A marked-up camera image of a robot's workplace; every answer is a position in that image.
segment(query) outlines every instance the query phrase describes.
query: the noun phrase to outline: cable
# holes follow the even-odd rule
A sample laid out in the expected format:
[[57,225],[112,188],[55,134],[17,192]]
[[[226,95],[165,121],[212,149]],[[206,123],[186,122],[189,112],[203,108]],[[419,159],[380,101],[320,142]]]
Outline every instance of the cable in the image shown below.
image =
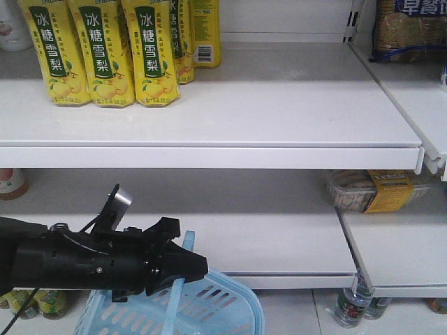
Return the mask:
[[103,217],[102,215],[98,215],[96,218],[94,218],[93,220],[88,222],[88,224],[86,224],[86,226],[83,227],[83,229],[81,229],[79,232],[86,232],[87,229],[89,229],[92,225],[94,225],[102,217]]
[[23,303],[22,307],[20,307],[19,311],[14,315],[14,318],[8,323],[6,328],[2,331],[0,335],[5,335],[8,330],[14,325],[15,321],[20,317],[20,315],[23,313],[25,308],[28,306],[29,302],[33,299],[33,297],[36,295],[37,291],[39,291],[38,288],[35,288],[33,292],[27,297],[27,300]]

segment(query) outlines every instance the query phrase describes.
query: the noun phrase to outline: snack package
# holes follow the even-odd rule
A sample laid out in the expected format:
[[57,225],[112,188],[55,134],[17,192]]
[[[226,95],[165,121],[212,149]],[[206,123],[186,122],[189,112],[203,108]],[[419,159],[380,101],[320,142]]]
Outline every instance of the snack package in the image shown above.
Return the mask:
[[180,97],[170,29],[170,0],[122,0],[131,36],[135,93],[146,107]]
[[179,84],[194,80],[190,8],[190,0],[171,0],[170,30]]
[[68,0],[85,59],[91,99],[101,107],[135,102],[129,33],[118,0]]
[[404,63],[445,56],[446,6],[447,1],[378,0],[374,59]]
[[435,184],[427,170],[420,175],[403,170],[329,170],[325,184],[331,203],[344,211],[397,211],[423,197]]
[[56,105],[91,101],[78,34],[66,0],[18,0],[36,48],[43,80]]
[[215,68],[222,60],[219,0],[191,0],[194,66]]

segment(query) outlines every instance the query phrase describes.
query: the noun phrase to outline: plastic bottle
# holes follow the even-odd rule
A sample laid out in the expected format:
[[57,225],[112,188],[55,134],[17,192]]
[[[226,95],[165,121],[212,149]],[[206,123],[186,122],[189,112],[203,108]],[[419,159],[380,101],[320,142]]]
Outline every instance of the plastic bottle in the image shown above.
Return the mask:
[[[3,297],[8,301],[11,311],[16,314],[28,298],[28,292],[25,290],[12,290]],[[31,300],[27,308],[19,315],[21,319],[34,318],[38,313],[37,303]]]
[[64,291],[39,290],[34,299],[44,318],[57,320],[67,312],[67,298]]
[[365,311],[365,319],[377,320],[380,318],[391,303],[393,298],[372,298]]
[[28,26],[16,0],[0,0],[0,48],[20,51],[32,45]]
[[427,303],[435,313],[447,314],[447,298],[430,298]]
[[362,320],[365,310],[372,300],[372,292],[367,287],[365,279],[357,273],[357,285],[353,288],[343,288],[337,298],[334,319],[345,328],[354,328]]
[[12,200],[28,190],[20,169],[0,169],[0,200]]

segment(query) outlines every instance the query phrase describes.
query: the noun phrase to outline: blue plastic basket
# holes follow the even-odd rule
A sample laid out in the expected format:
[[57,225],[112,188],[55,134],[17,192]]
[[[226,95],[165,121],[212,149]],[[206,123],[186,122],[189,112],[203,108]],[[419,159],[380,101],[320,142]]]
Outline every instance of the blue plastic basket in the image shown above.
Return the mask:
[[[183,247],[193,248],[186,232]],[[112,303],[111,291],[92,291],[75,335],[264,335],[258,297],[246,286],[210,268],[204,279],[147,297]]]

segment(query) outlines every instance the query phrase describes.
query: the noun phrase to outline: plastic food container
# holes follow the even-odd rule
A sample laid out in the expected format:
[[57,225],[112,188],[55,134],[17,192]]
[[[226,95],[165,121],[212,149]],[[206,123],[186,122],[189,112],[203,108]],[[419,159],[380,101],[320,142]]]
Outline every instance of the plastic food container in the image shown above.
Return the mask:
[[261,303],[249,288],[211,268],[201,281],[183,280],[126,303],[112,302],[111,291],[92,291],[74,334],[264,335]]
[[[429,172],[406,174],[413,183],[413,193],[405,204],[423,197],[436,180]],[[364,212],[377,194],[377,188],[367,170],[329,170],[324,178],[334,206],[344,211]]]

